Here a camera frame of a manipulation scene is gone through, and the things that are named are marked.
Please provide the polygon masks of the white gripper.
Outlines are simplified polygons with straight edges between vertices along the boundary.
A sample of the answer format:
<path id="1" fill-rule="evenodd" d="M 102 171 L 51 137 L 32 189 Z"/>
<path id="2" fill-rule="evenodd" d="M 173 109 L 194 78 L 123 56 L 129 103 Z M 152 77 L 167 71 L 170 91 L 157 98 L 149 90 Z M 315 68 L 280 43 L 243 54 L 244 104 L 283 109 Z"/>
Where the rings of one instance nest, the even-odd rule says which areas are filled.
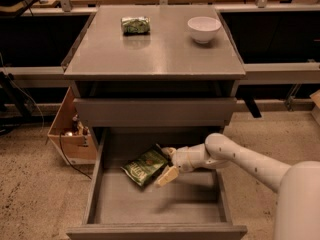
<path id="1" fill-rule="evenodd" d="M 173 147 L 163 147 L 162 153 L 172 158 L 172 163 L 175 166 L 166 166 L 164 168 L 155 181 L 156 187 L 163 187 L 176 179 L 179 176 L 179 171 L 189 173 L 198 168 L 210 169 L 212 165 L 211 156 L 208 154 L 204 144 L 182 147 L 177 150 Z"/>

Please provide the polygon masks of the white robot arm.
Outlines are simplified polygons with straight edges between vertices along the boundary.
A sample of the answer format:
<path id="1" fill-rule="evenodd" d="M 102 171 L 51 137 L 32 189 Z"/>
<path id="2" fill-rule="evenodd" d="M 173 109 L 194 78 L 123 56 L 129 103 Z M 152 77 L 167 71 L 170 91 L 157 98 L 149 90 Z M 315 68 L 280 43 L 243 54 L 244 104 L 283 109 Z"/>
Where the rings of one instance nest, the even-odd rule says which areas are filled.
<path id="1" fill-rule="evenodd" d="M 320 162 L 288 165 L 238 145 L 220 133 L 192 147 L 166 147 L 172 164 L 156 180 L 162 187 L 181 173 L 216 169 L 230 161 L 278 194 L 273 240 L 320 240 Z"/>

